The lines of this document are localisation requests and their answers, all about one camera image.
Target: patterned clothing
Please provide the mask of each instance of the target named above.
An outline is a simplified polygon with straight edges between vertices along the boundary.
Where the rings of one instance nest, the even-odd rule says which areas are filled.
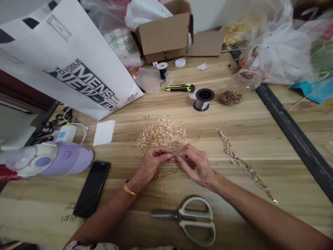
[[[77,241],[72,241],[65,250],[121,250],[118,246],[112,243],[98,243],[90,246],[82,246]],[[131,250],[179,250],[178,248],[172,246],[161,246],[156,248],[139,248],[134,247]]]

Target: spool of wire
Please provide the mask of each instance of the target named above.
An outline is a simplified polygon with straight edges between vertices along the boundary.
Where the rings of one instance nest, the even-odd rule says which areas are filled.
[[[166,62],[161,62],[161,63],[157,64],[156,68],[160,70],[160,78],[162,81],[166,80],[165,73],[167,71],[166,70],[167,66],[168,66],[168,64]]]
[[[197,100],[193,103],[196,111],[206,111],[209,108],[209,102],[214,99],[215,93],[210,89],[200,89],[195,94]]]

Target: black phone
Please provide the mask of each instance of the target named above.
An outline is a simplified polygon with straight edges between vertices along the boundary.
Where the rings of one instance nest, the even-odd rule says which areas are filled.
[[[76,202],[73,215],[88,219],[96,211],[110,166],[109,162],[94,161]]]

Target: yellow and black box cutter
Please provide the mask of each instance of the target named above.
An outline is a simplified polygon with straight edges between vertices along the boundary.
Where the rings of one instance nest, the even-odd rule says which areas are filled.
[[[182,91],[182,92],[192,92],[195,90],[193,84],[181,84],[181,85],[171,85],[163,88],[166,91]]]

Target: charging cable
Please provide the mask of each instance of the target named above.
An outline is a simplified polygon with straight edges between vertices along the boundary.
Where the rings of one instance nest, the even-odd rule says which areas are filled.
[[[82,124],[82,123],[71,123],[71,122],[67,121],[67,120],[65,119],[65,116],[66,116],[67,112],[68,112],[70,109],[72,109],[72,108],[67,109],[66,112],[63,114],[63,120],[64,120],[65,122],[69,123],[69,124],[79,125],[79,126],[81,126],[81,127],[83,128],[84,136],[83,136],[83,139],[82,139],[82,142],[81,142],[81,146],[82,146],[82,144],[83,144],[83,142],[84,142],[84,139],[86,138],[87,131],[90,130],[90,128],[87,127],[86,125]]]

